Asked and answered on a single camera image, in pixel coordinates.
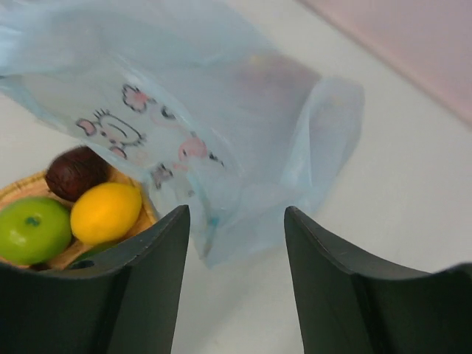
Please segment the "dark red fake fruit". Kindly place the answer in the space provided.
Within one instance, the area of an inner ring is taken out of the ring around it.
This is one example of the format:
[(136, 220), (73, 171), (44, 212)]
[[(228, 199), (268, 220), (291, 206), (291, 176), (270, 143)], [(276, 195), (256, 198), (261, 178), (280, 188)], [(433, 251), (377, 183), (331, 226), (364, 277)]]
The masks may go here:
[(78, 146), (59, 155), (44, 176), (58, 197), (75, 202), (92, 187), (108, 180), (108, 163), (91, 148)]

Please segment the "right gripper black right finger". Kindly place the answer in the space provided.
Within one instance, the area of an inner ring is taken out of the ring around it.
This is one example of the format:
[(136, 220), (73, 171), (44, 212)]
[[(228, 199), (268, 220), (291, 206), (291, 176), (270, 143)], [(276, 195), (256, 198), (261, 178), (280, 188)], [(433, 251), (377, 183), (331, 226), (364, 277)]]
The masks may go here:
[(469, 353), (471, 265), (398, 265), (329, 232), (296, 207), (285, 242), (306, 353)]

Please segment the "blue plastic bag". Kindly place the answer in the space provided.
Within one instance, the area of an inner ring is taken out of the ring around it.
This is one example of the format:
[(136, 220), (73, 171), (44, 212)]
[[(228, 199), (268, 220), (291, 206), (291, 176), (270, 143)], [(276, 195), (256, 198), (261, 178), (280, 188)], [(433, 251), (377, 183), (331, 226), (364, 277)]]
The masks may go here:
[(216, 266), (277, 246), (361, 133), (364, 90), (285, 56), (222, 1), (3, 1), (1, 91), (191, 212)]

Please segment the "woven bamboo tray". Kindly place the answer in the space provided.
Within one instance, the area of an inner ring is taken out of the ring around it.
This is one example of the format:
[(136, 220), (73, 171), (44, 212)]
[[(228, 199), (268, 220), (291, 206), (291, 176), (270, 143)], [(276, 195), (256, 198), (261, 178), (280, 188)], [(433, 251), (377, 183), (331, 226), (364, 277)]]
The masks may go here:
[[(65, 207), (71, 209), (72, 202), (68, 202), (56, 196), (50, 191), (45, 181), (45, 171), (35, 173), (29, 177), (17, 180), (12, 184), (7, 185), (1, 189), (1, 209), (5, 208), (8, 204), (17, 201), (20, 198), (28, 196), (46, 196), (53, 198), (62, 203)], [(128, 233), (119, 239), (117, 242), (121, 243), (130, 237), (138, 235), (139, 233), (149, 229), (152, 225), (157, 223), (159, 217), (153, 208), (152, 203), (146, 196), (143, 186), (132, 179), (131, 177), (121, 173), (112, 166), (108, 167), (108, 180), (110, 182), (118, 182), (123, 184), (129, 184), (140, 189), (142, 194), (142, 208), (139, 214), (139, 218)], [(83, 254), (90, 253), (91, 250), (97, 250), (97, 247), (82, 244), (79, 240), (74, 239), (70, 246), (65, 249), (57, 257), (52, 258), (46, 262), (40, 263), (39, 265), (17, 265), (11, 263), (9, 260), (1, 257), (1, 263), (14, 266), (21, 269), (38, 269), (38, 270), (57, 270), (61, 271), (68, 268), (78, 258), (81, 258)]]

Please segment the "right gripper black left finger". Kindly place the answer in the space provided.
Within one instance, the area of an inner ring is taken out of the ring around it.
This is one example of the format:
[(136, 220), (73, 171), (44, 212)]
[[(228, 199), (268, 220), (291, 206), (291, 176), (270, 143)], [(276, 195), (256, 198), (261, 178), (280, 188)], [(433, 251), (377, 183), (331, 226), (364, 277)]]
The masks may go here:
[(179, 206), (64, 271), (1, 266), (3, 353), (169, 353), (190, 236)]

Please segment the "yellow fake lemon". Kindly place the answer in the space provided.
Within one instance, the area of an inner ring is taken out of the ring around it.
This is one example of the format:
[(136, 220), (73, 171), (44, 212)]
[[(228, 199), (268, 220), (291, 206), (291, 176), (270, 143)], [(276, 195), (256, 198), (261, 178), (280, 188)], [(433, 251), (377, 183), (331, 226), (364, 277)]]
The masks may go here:
[(87, 245), (124, 237), (139, 218), (142, 194), (129, 184), (106, 182), (85, 192), (71, 211), (73, 235)]

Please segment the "light green fake fruit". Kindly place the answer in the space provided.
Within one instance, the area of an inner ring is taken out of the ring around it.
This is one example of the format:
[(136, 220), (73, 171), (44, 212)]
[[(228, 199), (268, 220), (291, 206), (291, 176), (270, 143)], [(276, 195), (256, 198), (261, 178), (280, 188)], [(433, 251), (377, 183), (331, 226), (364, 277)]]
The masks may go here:
[(51, 260), (71, 240), (70, 211), (55, 199), (21, 198), (1, 210), (1, 257), (13, 264)]

